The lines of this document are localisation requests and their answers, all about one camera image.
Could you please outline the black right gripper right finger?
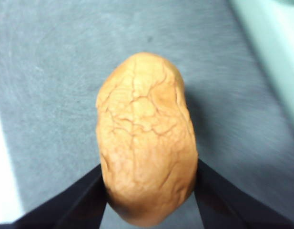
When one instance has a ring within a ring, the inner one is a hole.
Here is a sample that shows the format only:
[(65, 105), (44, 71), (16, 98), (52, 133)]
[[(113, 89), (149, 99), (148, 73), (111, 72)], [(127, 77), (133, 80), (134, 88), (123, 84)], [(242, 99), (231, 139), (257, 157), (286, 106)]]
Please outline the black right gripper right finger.
[(241, 191), (202, 160), (195, 198), (206, 229), (294, 229), (294, 222)]

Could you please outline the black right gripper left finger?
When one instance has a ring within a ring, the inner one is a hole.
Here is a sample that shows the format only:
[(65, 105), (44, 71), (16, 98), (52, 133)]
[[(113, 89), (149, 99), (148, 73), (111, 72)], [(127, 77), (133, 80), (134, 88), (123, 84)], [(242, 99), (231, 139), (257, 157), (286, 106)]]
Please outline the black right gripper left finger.
[(12, 223), (0, 229), (98, 229), (107, 204), (101, 166)]

